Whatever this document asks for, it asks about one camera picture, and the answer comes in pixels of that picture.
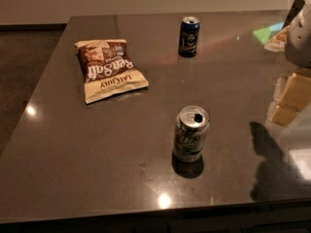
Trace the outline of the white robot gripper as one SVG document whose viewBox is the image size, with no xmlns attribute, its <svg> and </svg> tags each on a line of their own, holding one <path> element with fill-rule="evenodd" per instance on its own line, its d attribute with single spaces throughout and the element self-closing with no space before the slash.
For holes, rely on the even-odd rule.
<svg viewBox="0 0 311 233">
<path fill-rule="evenodd" d="M 264 48 L 285 51 L 293 64 L 311 68 L 311 0 L 294 0 L 285 26 L 268 40 Z M 268 119 L 278 125 L 289 125 L 311 102 L 311 70 L 299 69 L 281 75 L 275 84 Z"/>
</svg>

